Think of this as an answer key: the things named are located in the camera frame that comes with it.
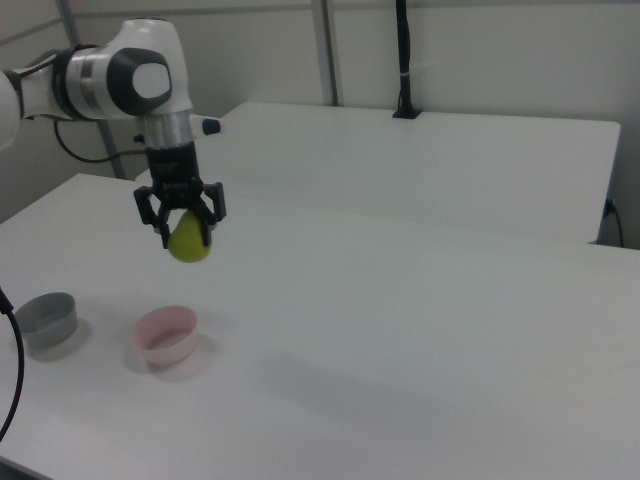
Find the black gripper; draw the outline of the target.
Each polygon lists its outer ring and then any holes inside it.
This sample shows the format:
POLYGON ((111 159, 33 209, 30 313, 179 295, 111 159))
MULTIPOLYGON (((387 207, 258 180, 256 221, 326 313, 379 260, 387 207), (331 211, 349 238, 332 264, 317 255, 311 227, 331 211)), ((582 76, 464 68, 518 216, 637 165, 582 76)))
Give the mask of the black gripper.
POLYGON ((202 244, 210 246, 213 230, 225 218, 224 187, 221 182, 205 184, 200 179, 195 143, 166 149, 148 148, 147 162, 152 188, 142 186, 133 193, 142 224, 151 226, 161 237, 162 247, 167 249, 168 210, 192 210, 202 244), (158 211, 151 203, 154 195, 160 201, 158 211))

